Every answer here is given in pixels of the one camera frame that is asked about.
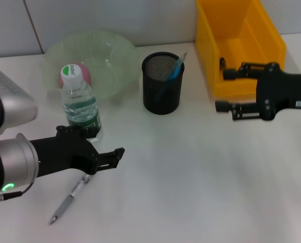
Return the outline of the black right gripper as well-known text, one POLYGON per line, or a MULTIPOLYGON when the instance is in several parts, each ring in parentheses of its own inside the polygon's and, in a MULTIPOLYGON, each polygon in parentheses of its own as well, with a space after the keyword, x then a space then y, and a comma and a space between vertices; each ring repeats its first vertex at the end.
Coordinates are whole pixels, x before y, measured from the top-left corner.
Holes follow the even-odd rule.
POLYGON ((231 113, 232 120, 271 121, 284 109, 301 109, 301 74, 284 72, 279 64, 246 63, 238 69, 225 68, 224 80, 257 79, 256 103, 215 101, 216 112, 231 113))

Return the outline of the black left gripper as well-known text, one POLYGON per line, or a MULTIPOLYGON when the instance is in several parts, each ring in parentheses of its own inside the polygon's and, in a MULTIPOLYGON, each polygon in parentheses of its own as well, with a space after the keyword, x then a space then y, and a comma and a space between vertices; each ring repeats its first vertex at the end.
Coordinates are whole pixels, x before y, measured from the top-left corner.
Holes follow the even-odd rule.
POLYGON ((31 140, 39 160, 38 177, 67 169, 80 170, 88 175, 117 168, 124 148, 100 153, 88 139, 99 139, 98 127, 57 126, 54 137, 31 140))

